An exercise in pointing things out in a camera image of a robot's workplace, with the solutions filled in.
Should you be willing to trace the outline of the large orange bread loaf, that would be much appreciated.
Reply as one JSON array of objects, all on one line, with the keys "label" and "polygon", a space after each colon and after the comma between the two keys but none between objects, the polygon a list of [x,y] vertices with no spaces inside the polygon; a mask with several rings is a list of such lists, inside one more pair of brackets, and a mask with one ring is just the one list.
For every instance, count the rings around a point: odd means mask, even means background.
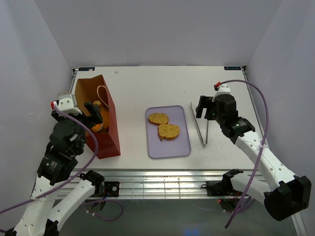
[{"label": "large orange bread loaf", "polygon": [[105,132],[107,129],[109,129],[109,112],[104,108],[100,108],[100,114],[102,116],[103,122],[102,124],[96,124],[91,128],[94,133],[102,131]]}]

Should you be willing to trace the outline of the pale curved bread roll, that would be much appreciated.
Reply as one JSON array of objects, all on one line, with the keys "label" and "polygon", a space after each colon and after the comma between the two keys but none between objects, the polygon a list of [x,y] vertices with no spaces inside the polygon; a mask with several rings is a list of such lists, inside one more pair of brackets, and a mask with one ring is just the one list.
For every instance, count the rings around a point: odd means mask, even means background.
[{"label": "pale curved bread roll", "polygon": [[94,106],[98,106],[99,108],[102,106],[102,103],[99,100],[93,102]]}]

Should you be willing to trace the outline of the red paper bag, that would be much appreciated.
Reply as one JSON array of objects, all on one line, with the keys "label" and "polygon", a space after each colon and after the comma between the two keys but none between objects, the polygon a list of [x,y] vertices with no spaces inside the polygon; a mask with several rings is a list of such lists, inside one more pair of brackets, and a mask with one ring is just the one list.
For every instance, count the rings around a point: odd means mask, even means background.
[{"label": "red paper bag", "polygon": [[94,133],[91,128],[89,130],[94,134],[98,143],[98,151],[96,155],[98,159],[119,156],[121,150],[116,109],[104,77],[98,75],[89,79],[78,79],[77,82],[75,82],[74,90],[71,94],[75,95],[77,106],[84,115],[89,115],[89,112],[84,107],[84,103],[93,103],[96,100],[99,100],[102,103],[100,108],[104,108],[109,112],[109,129],[105,132],[102,131],[96,133]]}]

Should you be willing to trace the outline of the brown seeded bread slice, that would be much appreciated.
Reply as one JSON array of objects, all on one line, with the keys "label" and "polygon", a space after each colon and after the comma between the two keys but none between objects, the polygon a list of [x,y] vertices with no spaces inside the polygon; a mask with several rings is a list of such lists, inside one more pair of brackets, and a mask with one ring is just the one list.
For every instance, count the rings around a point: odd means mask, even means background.
[{"label": "brown seeded bread slice", "polygon": [[160,140],[172,141],[176,139],[180,134],[180,128],[173,124],[160,124],[157,127],[157,135]]}]

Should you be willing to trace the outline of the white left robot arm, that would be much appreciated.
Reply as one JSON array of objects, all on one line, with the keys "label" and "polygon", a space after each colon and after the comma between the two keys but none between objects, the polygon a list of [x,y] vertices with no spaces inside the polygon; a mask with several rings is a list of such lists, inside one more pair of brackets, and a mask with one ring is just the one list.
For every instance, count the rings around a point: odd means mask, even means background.
[{"label": "white left robot arm", "polygon": [[57,236],[86,198],[104,192],[101,174],[80,170],[70,175],[78,163],[76,157],[84,151],[86,132],[102,123],[99,108],[86,102],[84,106],[90,113],[86,116],[73,102],[63,108],[66,102],[67,99],[52,102],[51,115],[57,124],[37,170],[31,198],[24,203],[26,211],[15,227],[4,232],[6,236]]}]

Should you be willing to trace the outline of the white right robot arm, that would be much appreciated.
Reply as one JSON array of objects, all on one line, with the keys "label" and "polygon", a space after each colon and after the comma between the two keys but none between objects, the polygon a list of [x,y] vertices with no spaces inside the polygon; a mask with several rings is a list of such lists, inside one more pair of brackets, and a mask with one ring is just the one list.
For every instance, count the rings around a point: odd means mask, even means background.
[{"label": "white right robot arm", "polygon": [[223,135],[258,165],[258,170],[266,180],[261,182],[254,179],[247,188],[250,177],[242,170],[232,169],[223,175],[220,182],[207,186],[212,195],[245,192],[264,204],[267,212],[277,221],[308,208],[311,181],[306,176],[297,176],[268,147],[260,143],[261,139],[254,126],[238,115],[236,101],[232,95],[201,96],[195,110],[196,118],[201,118],[205,110],[205,119],[216,121]]}]

